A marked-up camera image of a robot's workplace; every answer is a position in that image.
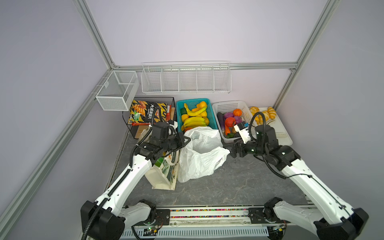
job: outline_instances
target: yellow banana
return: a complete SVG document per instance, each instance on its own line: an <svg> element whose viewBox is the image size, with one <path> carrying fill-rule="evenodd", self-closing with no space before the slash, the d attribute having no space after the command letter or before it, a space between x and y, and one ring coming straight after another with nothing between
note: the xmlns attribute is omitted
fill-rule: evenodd
<svg viewBox="0 0 384 240"><path fill-rule="evenodd" d="M190 122L185 124L184 127L192 127L192 126L197 126L197 127L206 127L207 124L205 122Z"/></svg>
<svg viewBox="0 0 384 240"><path fill-rule="evenodd" d="M190 117L184 121L184 124L187 124L189 122L204 122L204 118L202 118L202 117Z"/></svg>
<svg viewBox="0 0 384 240"><path fill-rule="evenodd" d="M189 110L188 105L186 103L184 103L184 107L187 110L187 114L191 117L197 116L207 109L207 107L203 107L203 108L199 109L198 111L193 112L193 111Z"/></svg>

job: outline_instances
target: lavender wall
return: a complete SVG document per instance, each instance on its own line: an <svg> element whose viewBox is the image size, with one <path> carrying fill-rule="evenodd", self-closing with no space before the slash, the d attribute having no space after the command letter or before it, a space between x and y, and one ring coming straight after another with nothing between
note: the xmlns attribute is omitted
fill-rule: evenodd
<svg viewBox="0 0 384 240"><path fill-rule="evenodd" d="M342 1L278 114L293 148L382 239L384 2Z"/></svg>
<svg viewBox="0 0 384 240"><path fill-rule="evenodd" d="M0 39L2 214L106 66L71 0L0 1ZM9 239L77 238L80 206L103 191L124 126L97 103Z"/></svg>

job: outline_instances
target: green fruit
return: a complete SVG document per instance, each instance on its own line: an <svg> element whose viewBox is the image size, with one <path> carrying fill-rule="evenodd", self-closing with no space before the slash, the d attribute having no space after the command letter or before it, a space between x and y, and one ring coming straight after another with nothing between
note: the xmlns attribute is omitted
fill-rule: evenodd
<svg viewBox="0 0 384 240"><path fill-rule="evenodd" d="M187 110L185 108L180 109L181 115L187 114Z"/></svg>

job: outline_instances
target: gray marble floor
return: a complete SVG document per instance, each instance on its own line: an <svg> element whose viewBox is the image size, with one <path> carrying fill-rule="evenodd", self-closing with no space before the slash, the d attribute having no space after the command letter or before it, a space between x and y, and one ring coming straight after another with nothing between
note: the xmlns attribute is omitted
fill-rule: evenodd
<svg viewBox="0 0 384 240"><path fill-rule="evenodd" d="M127 166L129 154L136 143L136 139L128 136L114 178ZM228 156L214 174L185 183L177 182L174 191L152 189L143 177L126 204L134 205L146 199L157 206L263 205L275 196L294 205L307 204L303 192L291 180L275 176L265 163L251 155L244 158Z"/></svg>

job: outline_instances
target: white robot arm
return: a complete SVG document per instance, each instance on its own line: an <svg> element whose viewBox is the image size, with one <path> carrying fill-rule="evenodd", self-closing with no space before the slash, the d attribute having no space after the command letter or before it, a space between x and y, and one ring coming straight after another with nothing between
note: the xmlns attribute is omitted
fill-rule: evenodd
<svg viewBox="0 0 384 240"><path fill-rule="evenodd" d="M142 200L123 209L124 203L143 175L164 156L183 148L190 142L182 132L176 132L177 122L157 122L131 152L129 165L113 184L94 202L81 207L83 237L97 240L117 240L126 228L145 221L153 223L156 205Z"/></svg>
<svg viewBox="0 0 384 240"><path fill-rule="evenodd" d="M354 209L337 196L291 147L278 145L275 130L265 124L263 113L256 113L251 122L259 114L263 117L263 125L254 127L240 123L235 126L242 140L227 145L231 155L234 157L237 153L240 157L247 154L254 155L255 158L265 162L276 176L291 179L317 207L317 209L302 209L274 197L264 205L262 217L271 223L278 219L289 221L314 233L320 240L355 239L367 222L368 214L361 208ZM251 134L252 127L256 138ZM270 164L282 174L276 172Z"/></svg>

